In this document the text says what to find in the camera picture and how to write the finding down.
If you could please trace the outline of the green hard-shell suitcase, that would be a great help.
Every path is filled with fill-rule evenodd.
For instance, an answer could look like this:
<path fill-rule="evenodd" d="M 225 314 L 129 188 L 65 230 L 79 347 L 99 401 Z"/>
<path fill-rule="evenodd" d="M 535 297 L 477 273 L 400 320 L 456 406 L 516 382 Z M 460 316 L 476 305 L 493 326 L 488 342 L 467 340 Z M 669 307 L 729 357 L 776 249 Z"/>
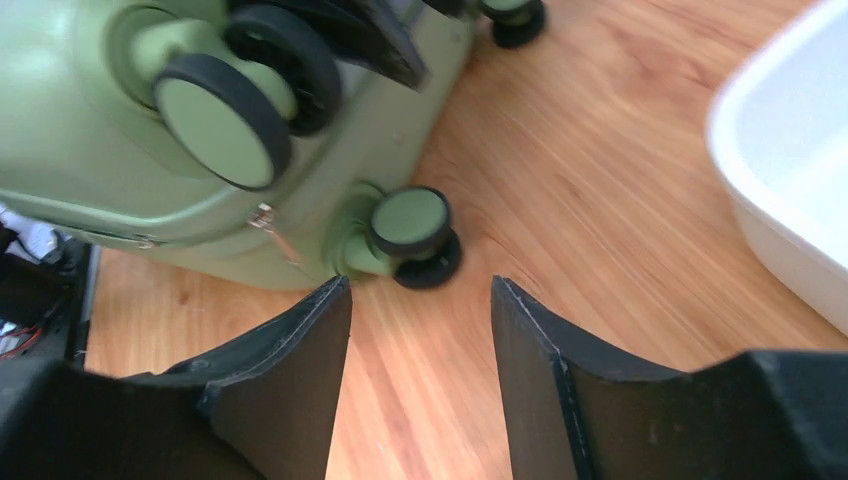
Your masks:
<path fill-rule="evenodd" d="M 412 177 L 481 17 L 540 1 L 5 1 L 1 201 L 115 250 L 271 290 L 409 289 L 462 261 Z"/>

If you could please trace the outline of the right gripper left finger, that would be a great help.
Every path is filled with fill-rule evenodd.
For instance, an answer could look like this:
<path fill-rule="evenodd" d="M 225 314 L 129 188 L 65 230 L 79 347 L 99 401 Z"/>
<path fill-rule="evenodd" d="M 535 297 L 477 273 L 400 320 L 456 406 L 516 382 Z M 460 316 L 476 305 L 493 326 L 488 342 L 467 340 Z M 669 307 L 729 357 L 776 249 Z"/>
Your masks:
<path fill-rule="evenodd" d="M 159 374 L 1 364 L 5 479 L 321 479 L 352 320 L 344 276 Z"/>

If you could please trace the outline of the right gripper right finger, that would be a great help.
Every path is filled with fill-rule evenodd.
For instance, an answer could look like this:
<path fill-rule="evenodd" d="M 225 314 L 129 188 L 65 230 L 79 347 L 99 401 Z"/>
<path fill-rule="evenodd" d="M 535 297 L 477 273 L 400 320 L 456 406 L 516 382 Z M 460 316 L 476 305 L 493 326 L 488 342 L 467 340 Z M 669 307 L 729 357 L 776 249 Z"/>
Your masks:
<path fill-rule="evenodd" d="M 517 479 L 843 479 L 847 356 L 753 349 L 693 372 L 627 352 L 514 281 L 491 325 Z"/>

